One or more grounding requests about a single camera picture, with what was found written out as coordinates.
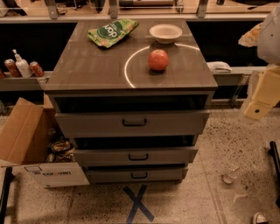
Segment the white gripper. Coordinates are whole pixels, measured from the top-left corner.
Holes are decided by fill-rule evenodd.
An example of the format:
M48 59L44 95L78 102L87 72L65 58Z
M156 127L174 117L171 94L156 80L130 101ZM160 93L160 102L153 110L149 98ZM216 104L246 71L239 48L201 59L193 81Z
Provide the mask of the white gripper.
M260 73L252 100L243 114L254 121L261 120L280 102L280 66L268 66Z

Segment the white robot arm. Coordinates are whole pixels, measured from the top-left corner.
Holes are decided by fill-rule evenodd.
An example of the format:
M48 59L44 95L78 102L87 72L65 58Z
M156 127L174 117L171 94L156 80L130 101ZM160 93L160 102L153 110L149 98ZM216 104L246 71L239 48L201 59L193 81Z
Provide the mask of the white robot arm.
M241 105L239 119L254 123L265 117L280 102L280 3L255 32L257 56L268 63L248 79L248 97Z

